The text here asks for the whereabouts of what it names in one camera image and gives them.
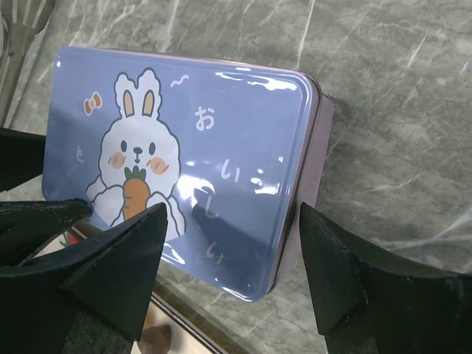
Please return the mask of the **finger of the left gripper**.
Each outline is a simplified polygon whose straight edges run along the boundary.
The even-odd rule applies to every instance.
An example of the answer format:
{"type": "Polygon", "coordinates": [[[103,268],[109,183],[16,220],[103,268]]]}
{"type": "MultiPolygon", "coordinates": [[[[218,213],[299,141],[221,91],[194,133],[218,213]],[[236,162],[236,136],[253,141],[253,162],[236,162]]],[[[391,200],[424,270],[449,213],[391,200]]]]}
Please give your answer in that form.
{"type": "Polygon", "coordinates": [[[45,144],[43,135],[1,128],[2,192],[42,174],[45,144]]]}
{"type": "Polygon", "coordinates": [[[1,202],[1,264],[18,265],[48,239],[90,214],[81,199],[1,202]]]}

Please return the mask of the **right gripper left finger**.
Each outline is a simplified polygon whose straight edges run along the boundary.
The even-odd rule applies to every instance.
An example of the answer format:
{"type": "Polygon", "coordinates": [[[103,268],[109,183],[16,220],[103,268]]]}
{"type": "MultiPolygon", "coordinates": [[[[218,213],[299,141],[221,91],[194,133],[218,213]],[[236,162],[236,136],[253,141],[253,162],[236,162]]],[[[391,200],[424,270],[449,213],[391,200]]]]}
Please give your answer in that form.
{"type": "Polygon", "coordinates": [[[72,246],[38,256],[43,243],[18,265],[1,264],[1,351],[129,353],[166,231],[166,206],[156,204],[72,246]]]}

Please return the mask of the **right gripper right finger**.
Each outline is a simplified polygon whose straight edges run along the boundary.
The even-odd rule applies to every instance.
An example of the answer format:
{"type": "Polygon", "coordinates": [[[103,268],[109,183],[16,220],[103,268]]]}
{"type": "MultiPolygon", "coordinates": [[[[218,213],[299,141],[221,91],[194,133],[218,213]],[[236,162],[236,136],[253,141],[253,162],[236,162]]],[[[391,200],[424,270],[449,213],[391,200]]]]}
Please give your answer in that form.
{"type": "Polygon", "coordinates": [[[424,265],[302,204],[302,258],[329,353],[469,353],[471,275],[424,265]]]}

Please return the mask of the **silver rectangular tin box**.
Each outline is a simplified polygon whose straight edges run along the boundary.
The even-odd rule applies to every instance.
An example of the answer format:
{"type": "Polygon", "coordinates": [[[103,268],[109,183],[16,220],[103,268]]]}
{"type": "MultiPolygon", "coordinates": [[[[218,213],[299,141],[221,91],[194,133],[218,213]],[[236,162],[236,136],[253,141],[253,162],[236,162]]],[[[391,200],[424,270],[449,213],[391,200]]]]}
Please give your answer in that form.
{"type": "Polygon", "coordinates": [[[305,159],[305,166],[300,175],[299,189],[295,198],[294,217],[285,242],[280,266],[277,269],[277,276],[270,290],[273,290],[282,281],[302,255],[299,236],[299,210],[302,202],[312,207],[316,205],[333,115],[334,103],[327,95],[323,94],[320,112],[314,125],[312,140],[308,145],[308,156],[305,159]]]}

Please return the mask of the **silver tin lid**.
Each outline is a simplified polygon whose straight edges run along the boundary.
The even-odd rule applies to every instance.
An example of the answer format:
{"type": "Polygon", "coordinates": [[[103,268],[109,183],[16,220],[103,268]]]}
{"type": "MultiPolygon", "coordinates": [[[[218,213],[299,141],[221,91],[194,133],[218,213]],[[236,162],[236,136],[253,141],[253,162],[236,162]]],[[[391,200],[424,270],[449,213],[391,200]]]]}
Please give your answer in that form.
{"type": "Polygon", "coordinates": [[[246,302],[271,290],[322,100],[309,75],[62,46],[42,172],[106,230],[167,208],[163,261],[246,302]]]}

